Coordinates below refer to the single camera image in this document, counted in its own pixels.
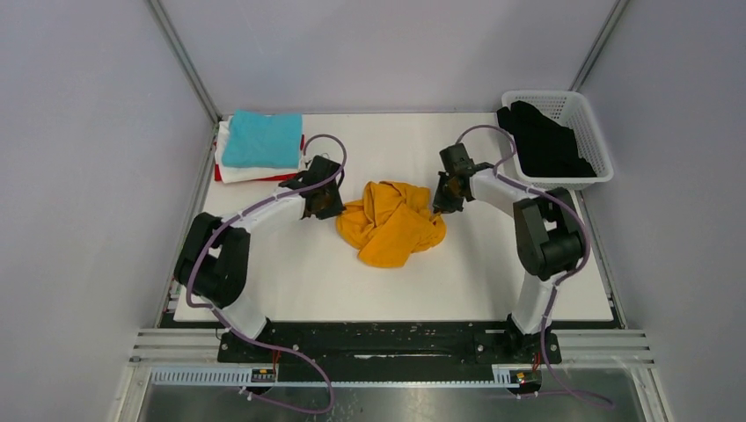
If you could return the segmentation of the yellow t-shirt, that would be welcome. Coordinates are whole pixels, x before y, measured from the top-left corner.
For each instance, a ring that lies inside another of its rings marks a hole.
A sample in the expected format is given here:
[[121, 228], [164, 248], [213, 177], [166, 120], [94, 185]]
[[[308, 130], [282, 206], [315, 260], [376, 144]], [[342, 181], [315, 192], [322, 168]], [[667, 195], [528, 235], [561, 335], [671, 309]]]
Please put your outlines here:
[[414, 253], [439, 245], [447, 234], [442, 217], [430, 209], [430, 190], [404, 182], [369, 182], [359, 200], [336, 218], [340, 237], [367, 266], [400, 268]]

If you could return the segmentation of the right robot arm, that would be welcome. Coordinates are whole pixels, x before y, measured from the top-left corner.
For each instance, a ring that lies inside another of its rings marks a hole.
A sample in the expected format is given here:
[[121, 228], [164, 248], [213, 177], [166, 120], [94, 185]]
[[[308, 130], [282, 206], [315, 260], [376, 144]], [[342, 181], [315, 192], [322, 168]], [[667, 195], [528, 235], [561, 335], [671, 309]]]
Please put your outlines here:
[[565, 188], [548, 192], [512, 179], [488, 163], [477, 164], [461, 143], [439, 153], [433, 208], [461, 212], [466, 201], [487, 203], [512, 217], [524, 269], [517, 305], [507, 318], [502, 344], [512, 360], [525, 362], [547, 340], [562, 281], [589, 259], [588, 236]]

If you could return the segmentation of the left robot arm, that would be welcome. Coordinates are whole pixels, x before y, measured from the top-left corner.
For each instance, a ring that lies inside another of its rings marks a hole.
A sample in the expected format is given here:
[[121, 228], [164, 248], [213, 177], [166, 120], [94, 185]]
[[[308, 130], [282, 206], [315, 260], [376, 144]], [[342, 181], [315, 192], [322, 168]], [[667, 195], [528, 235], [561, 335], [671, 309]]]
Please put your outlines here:
[[253, 243], [260, 236], [299, 222], [340, 215], [343, 166], [315, 156], [308, 169], [281, 182], [267, 198], [225, 216], [202, 212], [192, 220], [173, 271], [186, 298], [202, 299], [198, 308], [218, 315], [239, 337], [239, 350], [253, 361], [267, 358], [271, 335], [263, 331], [268, 317], [250, 298], [248, 272]]

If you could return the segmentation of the folded turquoise t-shirt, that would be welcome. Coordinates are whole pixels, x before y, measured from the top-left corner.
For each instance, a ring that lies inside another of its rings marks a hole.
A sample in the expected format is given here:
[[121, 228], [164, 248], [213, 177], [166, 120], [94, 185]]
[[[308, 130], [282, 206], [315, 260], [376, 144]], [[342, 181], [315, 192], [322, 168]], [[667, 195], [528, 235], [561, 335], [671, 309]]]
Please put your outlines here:
[[222, 163], [235, 168], [296, 168], [301, 154], [303, 115], [236, 110], [228, 124]]

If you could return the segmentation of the black t-shirt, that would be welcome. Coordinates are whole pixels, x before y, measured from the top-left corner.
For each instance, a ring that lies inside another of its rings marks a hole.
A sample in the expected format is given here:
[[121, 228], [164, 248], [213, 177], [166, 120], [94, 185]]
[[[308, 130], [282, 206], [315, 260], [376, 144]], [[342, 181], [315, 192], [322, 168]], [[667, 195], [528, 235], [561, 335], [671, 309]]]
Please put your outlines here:
[[580, 157], [574, 131], [516, 101], [496, 112], [499, 126], [515, 139], [524, 174], [535, 178], [593, 178], [592, 165]]

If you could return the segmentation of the white plastic basket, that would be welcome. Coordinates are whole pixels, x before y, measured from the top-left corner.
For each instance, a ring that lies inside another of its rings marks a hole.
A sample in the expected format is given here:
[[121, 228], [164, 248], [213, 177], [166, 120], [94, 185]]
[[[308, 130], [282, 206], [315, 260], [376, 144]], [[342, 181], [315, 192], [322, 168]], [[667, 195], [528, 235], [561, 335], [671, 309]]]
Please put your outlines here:
[[573, 130], [579, 156], [589, 162], [596, 175], [593, 178], [532, 177], [524, 173], [518, 156], [513, 156], [505, 165], [508, 175], [525, 185], [545, 190], [563, 187], [573, 191], [581, 191], [613, 178], [614, 170], [603, 132], [583, 95], [574, 91], [513, 90], [501, 96], [504, 106], [511, 106], [516, 101], [535, 106], [545, 117]]

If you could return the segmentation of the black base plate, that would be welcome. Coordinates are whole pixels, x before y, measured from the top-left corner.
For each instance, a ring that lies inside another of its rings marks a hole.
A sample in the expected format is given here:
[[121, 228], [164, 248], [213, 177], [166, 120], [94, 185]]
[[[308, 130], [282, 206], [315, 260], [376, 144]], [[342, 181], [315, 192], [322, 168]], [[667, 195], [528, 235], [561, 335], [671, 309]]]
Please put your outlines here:
[[293, 356], [307, 355], [334, 382], [482, 382], [492, 367], [541, 367], [562, 361], [555, 334], [520, 339], [508, 323], [487, 322], [271, 322], [259, 342], [282, 347], [278, 358], [232, 333], [222, 336], [221, 363], [267, 364], [282, 382], [315, 382], [319, 373]]

